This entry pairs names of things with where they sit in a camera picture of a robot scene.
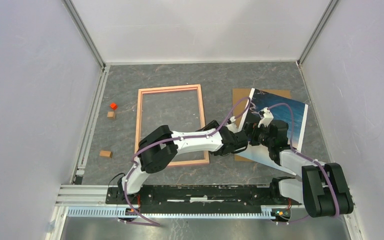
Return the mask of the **blue sea photo print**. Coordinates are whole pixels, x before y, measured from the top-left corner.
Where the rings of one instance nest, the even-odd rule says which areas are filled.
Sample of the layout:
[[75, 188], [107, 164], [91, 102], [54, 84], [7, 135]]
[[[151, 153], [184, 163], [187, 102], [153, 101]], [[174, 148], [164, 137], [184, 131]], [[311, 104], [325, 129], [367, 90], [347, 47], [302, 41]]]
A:
[[[262, 109], [278, 103], [285, 103], [288, 106], [277, 106], [270, 111], [275, 120], [281, 120], [288, 124], [287, 137], [292, 137], [292, 146], [298, 151], [302, 149], [309, 108], [306, 103], [291, 99], [289, 90], [259, 90], [255, 88], [234, 88], [232, 90], [232, 102], [234, 104], [245, 97], [251, 98], [251, 104], [248, 111], [235, 121], [239, 129], [248, 123], [259, 123], [261, 120], [259, 112]], [[272, 161], [269, 157], [268, 148], [262, 145], [248, 146], [245, 151], [236, 154], [234, 160], [245, 163], [255, 162], [294, 175], [291, 170]]]

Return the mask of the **pink wooden picture frame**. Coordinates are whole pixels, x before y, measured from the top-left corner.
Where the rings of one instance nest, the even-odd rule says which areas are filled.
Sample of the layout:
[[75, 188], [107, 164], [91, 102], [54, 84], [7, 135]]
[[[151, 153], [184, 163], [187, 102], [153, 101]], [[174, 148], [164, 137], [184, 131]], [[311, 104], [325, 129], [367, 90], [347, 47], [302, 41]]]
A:
[[[147, 94], [161, 94], [161, 93], [184, 92], [184, 91], [196, 91], [197, 100], [198, 100], [200, 127], [202, 128], [205, 126], [204, 103], [203, 103], [203, 96], [202, 96], [202, 87], [200, 84], [141, 88], [138, 90], [138, 95], [137, 95], [135, 145], [134, 145], [135, 153], [139, 150], [139, 142], [141, 140], [143, 96]], [[203, 159], [172, 161], [168, 164], [168, 166], [169, 167], [186, 167], [186, 166], [207, 165], [209, 163], [210, 163], [209, 152], [204, 151]]]

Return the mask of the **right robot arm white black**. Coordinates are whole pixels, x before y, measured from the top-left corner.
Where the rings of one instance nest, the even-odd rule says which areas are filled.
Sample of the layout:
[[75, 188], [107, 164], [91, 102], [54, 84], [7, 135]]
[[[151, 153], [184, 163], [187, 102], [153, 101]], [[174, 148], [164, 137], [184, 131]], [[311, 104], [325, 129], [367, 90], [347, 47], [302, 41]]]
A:
[[289, 125], [273, 120], [268, 125], [243, 126], [251, 146], [264, 146], [270, 159], [296, 174], [277, 177], [270, 183], [269, 199], [282, 204], [288, 198], [302, 204], [312, 218], [337, 217], [354, 211], [354, 202], [343, 169], [338, 163], [322, 163], [291, 145]]

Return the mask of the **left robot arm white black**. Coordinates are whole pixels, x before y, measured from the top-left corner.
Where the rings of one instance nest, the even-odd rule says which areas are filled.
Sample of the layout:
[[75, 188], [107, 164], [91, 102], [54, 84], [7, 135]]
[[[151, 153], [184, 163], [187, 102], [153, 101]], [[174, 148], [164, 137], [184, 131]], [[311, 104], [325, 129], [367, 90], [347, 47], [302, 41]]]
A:
[[214, 120], [194, 132], [159, 126], [138, 143], [130, 170], [117, 181], [117, 196], [125, 204], [133, 203], [145, 180], [164, 170], [178, 155], [209, 152], [214, 156], [225, 156], [243, 152], [248, 144], [246, 134], [235, 129], [233, 123], [219, 125]]

